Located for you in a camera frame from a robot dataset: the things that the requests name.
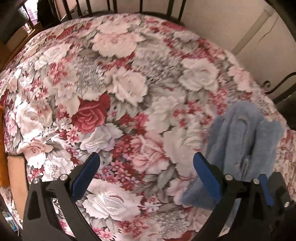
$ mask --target blue towel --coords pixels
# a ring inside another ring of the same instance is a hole
[[[275,163],[276,145],[282,135],[279,122],[268,122],[254,104],[239,101],[223,117],[215,119],[205,157],[236,180],[250,181],[260,174],[269,177]],[[217,204],[199,177],[185,190],[181,201],[184,205],[208,210],[213,210]]]

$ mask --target chair back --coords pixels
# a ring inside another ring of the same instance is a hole
[[[72,19],[67,0],[62,0],[62,1],[63,1],[63,4],[64,4],[64,7],[65,7],[65,11],[66,11],[68,19]],[[118,13],[117,0],[112,0],[113,11],[111,11],[110,0],[106,0],[106,1],[107,1],[108,10],[93,12],[92,9],[91,9],[91,4],[90,4],[89,0],[86,0],[87,12],[85,11],[84,13],[82,13],[79,1],[76,0],[78,16],[80,18],[83,18],[83,17],[102,16],[102,15],[105,15],[105,14]],[[151,15],[151,16],[155,16],[155,17],[159,17],[159,18],[163,18],[163,19],[172,21],[174,23],[180,24],[181,23],[181,18],[182,18],[183,12],[184,12],[186,0],[182,0],[182,5],[181,5],[181,8],[180,8],[178,18],[172,17],[174,2],[175,2],[175,0],[169,0],[167,12],[166,12],[166,14],[163,14],[163,13],[159,13],[159,12],[145,12],[145,11],[143,11],[143,0],[140,0],[139,13],[146,14],[146,15]]]

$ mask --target black fabric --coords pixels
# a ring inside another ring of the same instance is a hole
[[[12,35],[29,20],[29,16],[23,7],[20,7],[12,16],[1,20],[0,40],[6,44]]]
[[[56,10],[49,3],[50,0],[38,0],[37,3],[37,19],[41,23],[43,29],[48,29],[60,24]]]

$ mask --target screw head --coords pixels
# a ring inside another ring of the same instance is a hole
[[[286,202],[286,203],[284,204],[284,207],[289,207],[289,205],[290,205],[290,202]]]
[[[40,179],[39,179],[39,178],[34,178],[34,179],[33,179],[33,183],[34,183],[34,184],[37,184],[37,183],[39,183],[39,181],[40,181]]]
[[[226,179],[227,181],[232,181],[232,180],[233,180],[233,176],[231,176],[230,174],[226,174],[226,175],[225,175],[225,179]]]
[[[255,184],[260,184],[260,181],[259,181],[259,179],[254,178],[254,179],[253,179],[253,183],[255,183]]]
[[[65,181],[65,180],[67,180],[68,175],[67,175],[67,174],[63,174],[63,175],[61,175],[59,178],[60,178],[62,181]]]

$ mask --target floral tablecloth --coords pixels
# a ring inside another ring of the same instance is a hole
[[[239,100],[282,123],[274,168],[296,196],[294,133],[273,102],[230,52],[171,22],[138,14],[65,22],[25,46],[0,89],[6,151],[25,156],[29,182],[55,180],[100,154],[77,206],[102,240],[195,235],[210,212],[180,203],[196,176],[192,157],[205,151],[215,117]],[[9,189],[1,193],[9,203]]]

